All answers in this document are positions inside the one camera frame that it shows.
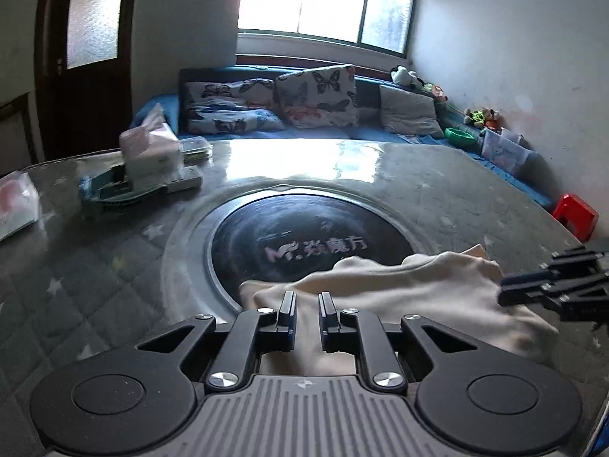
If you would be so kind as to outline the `green plastic bowl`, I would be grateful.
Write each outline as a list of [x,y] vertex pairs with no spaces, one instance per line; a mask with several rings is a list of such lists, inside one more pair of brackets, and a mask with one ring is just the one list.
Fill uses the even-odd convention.
[[477,145],[477,137],[470,132],[458,128],[446,128],[444,131],[446,141],[460,149],[471,149]]

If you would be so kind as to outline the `round black table heater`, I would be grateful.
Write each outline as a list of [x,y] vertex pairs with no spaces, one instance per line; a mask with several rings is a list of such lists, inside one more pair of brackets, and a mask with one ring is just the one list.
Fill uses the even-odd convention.
[[167,242],[161,290],[181,314],[223,319],[244,306],[242,283],[292,283],[348,257],[399,264],[437,245],[394,206],[342,187],[249,179],[210,192]]

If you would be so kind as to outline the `window with frame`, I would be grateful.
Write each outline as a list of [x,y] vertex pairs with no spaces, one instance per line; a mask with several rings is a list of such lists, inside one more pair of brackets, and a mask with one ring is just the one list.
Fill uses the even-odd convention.
[[238,29],[406,52],[414,0],[241,0]]

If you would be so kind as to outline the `grey cushion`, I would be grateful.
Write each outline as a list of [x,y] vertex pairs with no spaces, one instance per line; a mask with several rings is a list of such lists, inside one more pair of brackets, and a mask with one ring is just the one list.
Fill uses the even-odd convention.
[[443,138],[432,97],[381,85],[380,121],[388,131],[406,136]]

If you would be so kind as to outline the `grey quilted star table cover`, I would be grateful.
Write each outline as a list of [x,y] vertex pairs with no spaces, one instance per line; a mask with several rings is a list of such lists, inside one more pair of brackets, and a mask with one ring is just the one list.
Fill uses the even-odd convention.
[[483,246],[508,275],[582,246],[545,209],[441,145],[217,141],[202,185],[88,216],[78,184],[119,152],[25,170],[39,220],[1,246],[5,456],[590,456],[608,422],[607,324],[562,322],[543,363],[418,314],[340,310],[354,374],[263,374],[278,307],[181,314],[167,242],[210,192],[249,179],[342,187],[394,206],[437,245]]

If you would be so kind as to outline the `colourful plush toy pile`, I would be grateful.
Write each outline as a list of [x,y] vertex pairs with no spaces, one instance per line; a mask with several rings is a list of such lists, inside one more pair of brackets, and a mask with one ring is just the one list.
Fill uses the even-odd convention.
[[494,132],[500,132],[500,117],[498,110],[488,109],[467,109],[464,112],[464,123],[467,126],[474,126],[479,129],[487,128]]

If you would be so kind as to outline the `red plastic stool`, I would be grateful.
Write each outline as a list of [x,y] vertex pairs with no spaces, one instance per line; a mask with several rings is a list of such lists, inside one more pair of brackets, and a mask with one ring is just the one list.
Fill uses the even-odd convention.
[[599,220],[598,212],[576,194],[564,194],[552,216],[583,243],[590,240]]

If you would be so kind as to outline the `upright butterfly print pillow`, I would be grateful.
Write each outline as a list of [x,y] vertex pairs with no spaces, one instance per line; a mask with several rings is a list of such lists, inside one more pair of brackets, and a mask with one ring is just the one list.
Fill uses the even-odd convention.
[[353,65],[285,73],[274,85],[282,116],[295,128],[346,128],[359,122]]

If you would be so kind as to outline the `teal tray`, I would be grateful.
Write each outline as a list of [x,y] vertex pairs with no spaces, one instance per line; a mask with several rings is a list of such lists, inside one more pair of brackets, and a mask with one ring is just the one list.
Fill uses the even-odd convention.
[[88,216],[120,214],[147,200],[172,193],[198,189],[202,172],[197,166],[143,179],[130,179],[124,164],[97,174],[84,176],[78,184],[81,208]]

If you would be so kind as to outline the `dark wooden door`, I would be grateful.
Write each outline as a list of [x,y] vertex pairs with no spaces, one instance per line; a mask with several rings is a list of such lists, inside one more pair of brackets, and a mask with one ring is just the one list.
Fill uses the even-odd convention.
[[34,73],[48,160],[114,149],[132,119],[134,0],[38,0]]

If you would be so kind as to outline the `clear plastic storage box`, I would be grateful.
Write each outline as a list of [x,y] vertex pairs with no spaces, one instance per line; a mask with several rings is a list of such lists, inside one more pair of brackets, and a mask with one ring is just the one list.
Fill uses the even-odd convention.
[[493,130],[484,130],[482,157],[511,176],[521,177],[536,160],[537,153]]

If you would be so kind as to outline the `pink tissue box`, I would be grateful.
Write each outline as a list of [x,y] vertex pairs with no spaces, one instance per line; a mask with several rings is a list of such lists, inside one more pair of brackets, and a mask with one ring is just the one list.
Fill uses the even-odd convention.
[[184,166],[180,141],[165,121],[160,103],[139,126],[121,133],[119,144],[126,174],[134,186],[157,183]]

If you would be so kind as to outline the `blue corner sofa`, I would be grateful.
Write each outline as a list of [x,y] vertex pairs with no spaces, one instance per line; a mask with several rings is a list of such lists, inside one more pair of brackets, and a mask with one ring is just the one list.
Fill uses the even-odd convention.
[[153,109],[160,109],[162,120],[180,138],[333,138],[442,145],[467,153],[547,211],[553,207],[550,198],[523,176],[536,152],[491,130],[459,126],[457,113],[432,94],[360,77],[349,64],[303,70],[184,69],[177,91],[152,97],[134,116],[132,127]]

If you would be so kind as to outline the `cream white garment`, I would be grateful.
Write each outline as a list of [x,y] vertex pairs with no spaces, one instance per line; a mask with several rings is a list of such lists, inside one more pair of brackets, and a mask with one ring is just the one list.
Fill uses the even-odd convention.
[[558,331],[523,305],[497,302],[504,274],[477,244],[461,253],[414,254],[399,265],[349,257],[331,270],[317,271],[293,283],[245,281],[239,286],[242,306],[250,310],[278,307],[285,292],[296,293],[296,340],[289,353],[262,358],[263,374],[342,376],[354,374],[349,354],[326,354],[321,348],[317,297],[332,294],[335,306],[354,307],[397,324],[418,314],[539,363],[550,358]]

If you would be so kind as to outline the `soft tissue pack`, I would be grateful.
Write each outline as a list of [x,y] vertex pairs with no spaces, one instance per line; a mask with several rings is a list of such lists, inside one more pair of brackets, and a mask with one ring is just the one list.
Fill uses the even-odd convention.
[[0,240],[36,223],[40,215],[39,194],[30,176],[14,171],[0,183]]

